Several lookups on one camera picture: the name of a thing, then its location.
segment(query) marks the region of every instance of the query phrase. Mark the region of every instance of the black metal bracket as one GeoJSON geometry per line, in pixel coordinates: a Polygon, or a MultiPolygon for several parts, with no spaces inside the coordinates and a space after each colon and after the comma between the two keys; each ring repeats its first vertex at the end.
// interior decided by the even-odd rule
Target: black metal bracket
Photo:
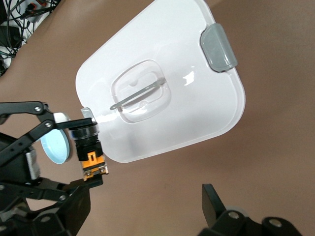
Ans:
{"type": "Polygon", "coordinates": [[[18,199],[9,219],[1,222],[1,236],[75,236],[91,210],[88,186],[79,186],[63,202],[39,211],[31,211],[18,199]]]}
{"type": "Polygon", "coordinates": [[[0,125],[12,114],[36,115],[41,124],[16,139],[10,145],[0,150],[0,167],[12,161],[20,152],[31,146],[36,140],[53,129],[67,129],[93,124],[91,118],[84,118],[62,123],[55,123],[54,114],[49,110],[48,104],[43,102],[8,102],[0,103],[0,125]]]}
{"type": "Polygon", "coordinates": [[[10,183],[7,181],[0,182],[0,193],[8,196],[21,198],[30,198],[35,200],[51,200],[63,202],[69,198],[73,191],[79,186],[87,186],[89,189],[103,184],[101,175],[96,175],[87,181],[79,179],[70,184],[51,181],[47,178],[40,178],[37,185],[25,185],[10,183]]]}
{"type": "Polygon", "coordinates": [[[198,236],[302,236],[285,219],[267,217],[258,224],[236,210],[226,210],[211,184],[202,185],[202,209],[209,228],[198,236]]]}

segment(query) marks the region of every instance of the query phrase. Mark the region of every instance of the screw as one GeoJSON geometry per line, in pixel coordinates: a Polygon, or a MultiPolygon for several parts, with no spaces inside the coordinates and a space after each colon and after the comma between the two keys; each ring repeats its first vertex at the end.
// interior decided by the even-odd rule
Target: screw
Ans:
{"type": "Polygon", "coordinates": [[[65,199],[65,195],[61,195],[60,197],[59,197],[59,200],[60,201],[63,201],[65,199]]]}
{"type": "Polygon", "coordinates": [[[40,112],[41,108],[40,107],[35,107],[34,110],[37,111],[37,112],[40,112]]]}
{"type": "Polygon", "coordinates": [[[282,226],[281,222],[277,219],[270,219],[269,223],[272,224],[273,226],[278,227],[278,228],[280,228],[282,226]]]}
{"type": "Polygon", "coordinates": [[[0,232],[5,231],[6,229],[7,229],[7,227],[5,225],[0,226],[0,232]]]}
{"type": "Polygon", "coordinates": [[[49,220],[50,220],[50,216],[45,216],[45,217],[41,218],[40,222],[41,223],[45,223],[45,222],[47,222],[49,220]]]}
{"type": "Polygon", "coordinates": [[[234,211],[229,212],[228,215],[229,215],[231,218],[233,218],[233,219],[238,219],[238,218],[240,218],[240,216],[239,216],[236,212],[234,212],[234,211]]]}

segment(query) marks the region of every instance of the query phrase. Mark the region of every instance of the black cable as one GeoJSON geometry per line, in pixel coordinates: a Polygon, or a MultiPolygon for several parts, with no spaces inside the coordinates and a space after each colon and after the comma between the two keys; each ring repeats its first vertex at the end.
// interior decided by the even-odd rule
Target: black cable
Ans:
{"type": "Polygon", "coordinates": [[[21,5],[26,1],[27,0],[17,0],[15,5],[11,6],[12,0],[5,0],[7,6],[7,19],[4,28],[1,27],[1,33],[4,35],[4,39],[1,39],[0,43],[4,45],[3,47],[6,49],[6,52],[0,50],[1,65],[4,63],[4,60],[15,58],[23,42],[26,42],[24,39],[25,33],[27,34],[27,37],[30,37],[34,33],[36,29],[36,22],[32,23],[31,21],[27,20],[27,18],[37,17],[46,13],[50,14],[60,3],[61,0],[41,0],[42,2],[46,3],[45,6],[43,6],[43,8],[34,10],[26,9],[25,12],[22,13],[21,5]],[[14,22],[17,25],[17,28],[19,28],[20,34],[18,38],[16,35],[14,35],[13,38],[11,38],[12,28],[10,26],[10,23],[12,22],[14,22]]]}
{"type": "Polygon", "coordinates": [[[2,76],[6,72],[6,68],[3,65],[3,60],[0,59],[0,76],[2,76]]]}

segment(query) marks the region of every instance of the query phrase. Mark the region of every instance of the wire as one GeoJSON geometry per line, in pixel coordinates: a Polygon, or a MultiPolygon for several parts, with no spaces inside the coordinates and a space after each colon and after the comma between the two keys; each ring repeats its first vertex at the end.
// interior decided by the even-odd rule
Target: wire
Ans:
{"type": "Polygon", "coordinates": [[[27,0],[17,0],[16,3],[12,5],[12,0],[5,0],[7,19],[6,24],[2,25],[0,28],[0,33],[3,35],[0,44],[2,45],[1,48],[5,48],[5,50],[0,49],[0,60],[2,62],[7,59],[15,58],[23,43],[26,43],[26,40],[34,33],[36,22],[31,22],[28,19],[47,13],[50,14],[61,0],[33,0],[37,5],[43,2],[46,4],[41,9],[30,10],[26,8],[25,12],[21,12],[21,6],[23,3],[26,3],[26,1],[27,0]],[[12,31],[12,27],[19,29],[18,37],[17,35],[11,35],[14,32],[12,31]]]}

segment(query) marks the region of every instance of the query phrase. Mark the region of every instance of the brown table surface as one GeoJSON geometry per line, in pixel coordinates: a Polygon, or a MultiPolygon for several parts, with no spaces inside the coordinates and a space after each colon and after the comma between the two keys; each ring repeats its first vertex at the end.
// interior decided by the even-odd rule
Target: brown table surface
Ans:
{"type": "MultiPolygon", "coordinates": [[[[45,101],[54,112],[80,118],[79,67],[151,1],[63,0],[0,77],[0,101],[45,101]]],[[[314,235],[315,2],[216,2],[208,1],[239,61],[247,96],[240,122],[220,137],[153,158],[108,160],[110,175],[91,190],[80,236],[195,236],[206,226],[202,183],[255,221],[279,216],[314,235]]],[[[0,131],[19,136],[36,124],[16,115],[0,131]]],[[[34,146],[42,176],[81,178],[76,157],[58,166],[34,146]]]]}

